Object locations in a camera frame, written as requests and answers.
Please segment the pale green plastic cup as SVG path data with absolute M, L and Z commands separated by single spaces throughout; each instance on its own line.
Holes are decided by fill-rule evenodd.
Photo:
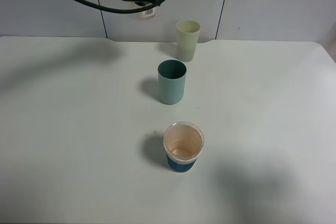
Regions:
M 201 26 L 193 20 L 181 20 L 176 24 L 177 58 L 190 62 L 194 58 Z

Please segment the teal plastic cup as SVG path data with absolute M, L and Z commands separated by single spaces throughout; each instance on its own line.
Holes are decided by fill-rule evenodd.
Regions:
M 160 99 L 165 104 L 178 103 L 184 95 L 186 65 L 178 60 L 166 60 L 159 64 L 157 72 Z

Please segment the paper cup with blue sleeve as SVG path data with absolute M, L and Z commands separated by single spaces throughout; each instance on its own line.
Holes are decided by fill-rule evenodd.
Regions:
M 194 124 L 177 122 L 163 136 L 163 147 L 169 167 L 178 173 L 190 170 L 204 147 L 204 135 Z

